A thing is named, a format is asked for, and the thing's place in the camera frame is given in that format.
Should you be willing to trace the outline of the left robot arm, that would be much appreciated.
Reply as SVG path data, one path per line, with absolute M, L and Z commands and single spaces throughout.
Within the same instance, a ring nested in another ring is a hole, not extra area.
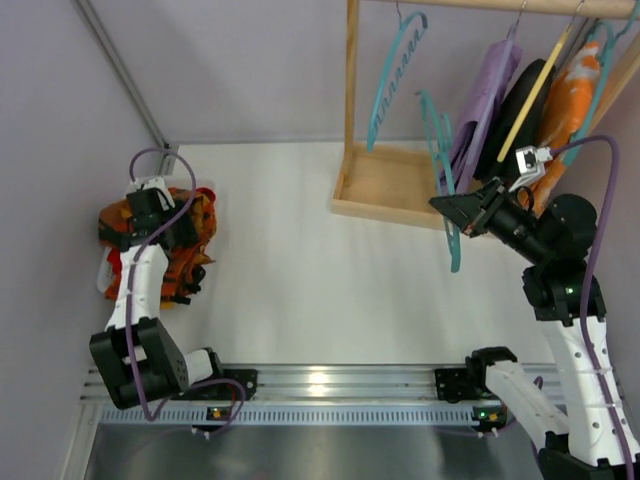
M 215 200 L 207 187 L 165 187 L 153 178 L 99 214 L 98 238 L 113 273 L 105 296 L 114 310 L 89 349 L 121 410 L 222 375 L 211 348 L 182 352 L 160 320 L 162 309 L 188 305 L 202 289 L 217 230 Z

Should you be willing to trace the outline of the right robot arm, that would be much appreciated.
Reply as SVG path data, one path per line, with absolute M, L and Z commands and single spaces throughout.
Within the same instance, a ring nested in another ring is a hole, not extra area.
M 527 377 L 506 347 L 475 350 L 466 366 L 476 386 L 505 404 L 527 433 L 542 476 L 638 478 L 639 442 L 616 384 L 606 305 L 593 273 L 601 239 L 594 206 L 562 194 L 536 215 L 498 179 L 429 203 L 464 235 L 490 234 L 530 264 L 523 291 L 551 350 L 565 407 Z

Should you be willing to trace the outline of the wooden clothes rack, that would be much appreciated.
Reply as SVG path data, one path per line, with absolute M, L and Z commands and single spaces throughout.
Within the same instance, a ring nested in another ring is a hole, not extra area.
M 465 10 L 577 14 L 585 18 L 639 19 L 633 1 L 437 1 L 437 6 Z M 346 3 L 344 153 L 331 210 L 340 215 L 439 229 L 439 215 L 427 205 L 435 192 L 435 175 L 425 150 L 398 146 L 367 147 L 355 134 L 357 54 L 360 3 Z

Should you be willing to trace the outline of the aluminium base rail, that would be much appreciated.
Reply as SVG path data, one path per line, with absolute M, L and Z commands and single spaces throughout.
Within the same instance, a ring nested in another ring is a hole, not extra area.
M 185 427 L 205 437 L 240 426 L 469 427 L 486 436 L 517 421 L 542 448 L 553 435 L 593 446 L 626 424 L 611 369 L 580 353 L 557 366 L 227 365 L 183 393 L 122 406 L 91 368 L 80 402 L 105 424 Z

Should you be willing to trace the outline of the wooden hanger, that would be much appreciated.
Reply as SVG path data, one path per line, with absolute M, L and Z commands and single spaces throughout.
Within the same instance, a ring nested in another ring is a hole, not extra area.
M 496 157 L 496 161 L 501 164 L 505 161 L 509 150 L 511 149 L 513 142 L 515 141 L 524 121 L 526 120 L 527 115 L 529 114 L 533 103 L 535 102 L 541 88 L 544 86 L 544 83 L 546 82 L 546 79 L 549 77 L 549 74 L 552 70 L 552 68 L 555 66 L 556 60 L 558 59 L 560 53 L 562 52 L 568 38 L 569 35 L 571 33 L 571 30 L 573 28 L 573 23 L 575 21 L 575 19 L 578 16 L 578 13 L 580 12 L 580 10 L 582 9 L 582 6 L 584 5 L 583 1 L 579 1 L 576 4 L 576 8 L 574 10 L 574 13 L 571 17 L 571 20 L 569 21 L 569 23 L 567 24 L 565 30 L 562 32 L 562 34 L 559 36 L 557 42 L 555 43 L 553 49 L 551 50 L 547 60 L 545 61 L 545 63 L 543 64 L 542 69 L 540 70 L 540 73 L 538 74 L 538 76 L 536 77 L 536 80 L 534 81 L 527 97 L 525 98 L 522 107 L 520 108 L 520 110 L 518 111 L 518 114 L 511 126 L 511 129 L 509 130 L 504 143 L 502 144 L 502 147 Z

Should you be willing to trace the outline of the empty teal hanger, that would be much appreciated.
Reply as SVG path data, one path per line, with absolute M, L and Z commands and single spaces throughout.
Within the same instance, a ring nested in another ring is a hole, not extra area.
M 372 152 L 374 149 L 381 127 L 396 97 L 406 70 L 429 28 L 428 17 L 423 11 L 415 10 L 406 17 L 401 15 L 399 9 L 396 9 L 396 13 L 399 17 L 398 29 L 391 41 L 379 75 L 370 111 L 366 137 L 366 149 L 368 152 Z

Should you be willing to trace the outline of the white plastic basket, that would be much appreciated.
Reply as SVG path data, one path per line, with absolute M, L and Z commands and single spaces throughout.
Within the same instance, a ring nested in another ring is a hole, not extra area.
M 206 249 L 217 230 L 214 187 L 214 181 L 209 178 L 196 180 L 195 199 L 185 217 L 193 223 L 198 241 L 188 247 L 177 247 L 170 255 L 161 296 L 161 303 L 167 308 L 188 303 L 189 297 L 200 289 L 204 267 L 213 262 Z M 97 275 L 97 288 L 110 300 L 116 299 L 121 279 L 119 252 L 113 246 L 116 238 L 131 230 L 131 218 L 131 208 L 125 200 L 106 207 L 100 213 L 100 242 L 105 250 Z

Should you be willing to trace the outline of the purple garment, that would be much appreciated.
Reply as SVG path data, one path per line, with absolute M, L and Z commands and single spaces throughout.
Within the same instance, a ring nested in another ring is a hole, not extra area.
M 449 153 L 453 187 L 458 193 L 470 185 L 491 122 L 521 58 L 522 48 L 513 39 L 492 44 L 484 56 L 458 118 Z

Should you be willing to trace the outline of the orange camouflage trousers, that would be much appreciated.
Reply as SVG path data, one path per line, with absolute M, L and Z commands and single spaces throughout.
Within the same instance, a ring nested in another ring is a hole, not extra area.
M 188 305 L 191 297 L 201 290 L 201 282 L 206 275 L 204 267 L 213 262 L 206 254 L 206 247 L 217 230 L 215 200 L 213 190 L 198 188 L 187 213 L 170 228 L 176 244 L 170 250 L 168 269 L 163 277 L 163 309 L 170 309 L 176 304 Z M 123 236 L 133 231 L 132 219 L 126 200 L 108 205 L 99 215 L 98 236 L 107 250 L 106 265 L 110 272 L 108 277 L 100 278 L 99 291 L 111 301 L 117 297 L 121 280 L 117 247 Z

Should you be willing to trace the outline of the orange white garment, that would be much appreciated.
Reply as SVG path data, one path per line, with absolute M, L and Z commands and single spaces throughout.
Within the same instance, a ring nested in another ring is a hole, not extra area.
M 582 127 L 591 105 L 601 66 L 600 44 L 586 43 L 553 80 L 542 119 L 530 146 L 557 149 L 566 145 Z M 534 196 L 533 212 L 540 216 L 552 191 L 567 170 L 564 155 L 545 164 L 545 175 L 529 186 Z

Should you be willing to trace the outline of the teal hanger with trousers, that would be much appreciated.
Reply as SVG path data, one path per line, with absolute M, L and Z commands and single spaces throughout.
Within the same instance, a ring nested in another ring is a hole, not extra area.
M 437 109 L 426 90 L 417 91 L 416 96 L 420 100 L 422 125 L 431 157 L 437 195 L 452 195 L 455 193 L 455 182 L 450 155 L 453 136 L 449 115 Z M 446 217 L 443 218 L 443 225 L 450 254 L 450 271 L 458 273 L 461 266 L 460 230 Z

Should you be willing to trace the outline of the purple hanger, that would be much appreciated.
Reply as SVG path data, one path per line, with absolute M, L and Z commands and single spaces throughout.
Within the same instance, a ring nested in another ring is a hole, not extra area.
M 475 166 L 480 157 L 492 119 L 500 106 L 506 89 L 522 58 L 522 48 L 516 40 L 524 7 L 523 1 L 516 20 L 509 27 L 506 37 L 490 46 L 481 76 L 482 91 L 479 99 L 482 102 L 477 116 L 476 129 L 468 149 L 466 165 Z

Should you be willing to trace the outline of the far right teal hanger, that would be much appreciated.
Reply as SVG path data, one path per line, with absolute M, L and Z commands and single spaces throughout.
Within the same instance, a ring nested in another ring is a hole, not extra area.
M 563 94 L 569 109 L 560 115 L 563 134 L 570 143 L 585 138 L 618 98 L 639 69 L 639 38 L 635 37 L 618 63 L 613 54 L 618 40 L 634 25 L 630 15 L 619 32 L 598 19 L 582 36 L 582 43 L 564 64 L 552 90 Z

